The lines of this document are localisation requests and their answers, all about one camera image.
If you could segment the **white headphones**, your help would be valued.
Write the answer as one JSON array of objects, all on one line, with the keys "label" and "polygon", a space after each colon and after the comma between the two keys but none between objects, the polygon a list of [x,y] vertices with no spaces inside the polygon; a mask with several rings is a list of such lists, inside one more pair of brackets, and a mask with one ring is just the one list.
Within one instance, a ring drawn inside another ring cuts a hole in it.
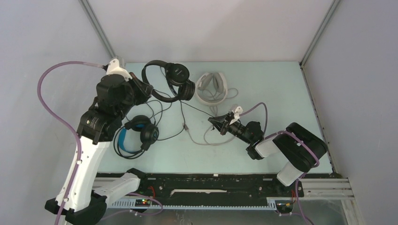
[{"label": "white headphones", "polygon": [[203,105],[217,106],[228,95],[226,78],[221,72],[204,73],[197,81],[194,96]]}]

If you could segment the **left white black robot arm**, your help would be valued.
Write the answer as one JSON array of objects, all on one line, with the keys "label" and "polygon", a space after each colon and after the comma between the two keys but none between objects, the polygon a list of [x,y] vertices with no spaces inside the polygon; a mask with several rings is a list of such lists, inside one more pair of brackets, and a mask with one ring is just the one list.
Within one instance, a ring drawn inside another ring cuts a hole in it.
[{"label": "left white black robot arm", "polygon": [[96,85],[96,96],[73,130],[77,141],[75,155],[60,193],[45,204],[56,216],[64,216],[73,225],[94,225],[109,205],[134,192],[143,195],[148,182],[142,173],[129,170],[111,183],[94,188],[99,165],[113,142],[122,120],[133,106],[145,103],[153,87],[132,74],[106,75]]}]

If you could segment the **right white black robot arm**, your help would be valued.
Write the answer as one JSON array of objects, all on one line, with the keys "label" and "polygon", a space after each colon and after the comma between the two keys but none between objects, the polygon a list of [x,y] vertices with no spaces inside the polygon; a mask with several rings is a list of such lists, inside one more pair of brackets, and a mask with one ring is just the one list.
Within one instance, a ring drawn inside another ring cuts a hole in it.
[{"label": "right white black robot arm", "polygon": [[273,183],[273,190],[279,196],[287,195],[292,183],[318,167],[320,159],[328,150],[324,141],[296,122],[284,130],[265,136],[260,122],[250,121],[243,125],[231,113],[210,117],[208,121],[221,135],[229,133],[247,143],[246,152],[253,160],[262,160],[276,153],[285,156],[288,162]]}]

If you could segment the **black blue headphones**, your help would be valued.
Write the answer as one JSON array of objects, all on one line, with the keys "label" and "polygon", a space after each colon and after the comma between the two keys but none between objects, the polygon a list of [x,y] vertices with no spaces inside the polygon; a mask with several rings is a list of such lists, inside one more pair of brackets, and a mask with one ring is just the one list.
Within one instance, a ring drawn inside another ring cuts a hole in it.
[{"label": "black blue headphones", "polygon": [[[125,148],[124,141],[128,130],[140,133],[141,145],[139,150],[130,151]],[[159,134],[158,127],[151,122],[149,117],[145,115],[135,116],[116,132],[113,143],[114,152],[124,159],[139,158],[158,140]]]}]

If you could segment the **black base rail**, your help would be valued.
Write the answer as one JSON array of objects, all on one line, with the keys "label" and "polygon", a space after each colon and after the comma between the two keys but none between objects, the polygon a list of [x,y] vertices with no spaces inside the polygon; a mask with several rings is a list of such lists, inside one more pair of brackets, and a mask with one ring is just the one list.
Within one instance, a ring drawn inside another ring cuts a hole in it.
[{"label": "black base rail", "polygon": [[164,206],[262,207],[271,198],[303,197],[302,184],[286,187],[274,174],[149,173],[137,193],[152,195]]}]

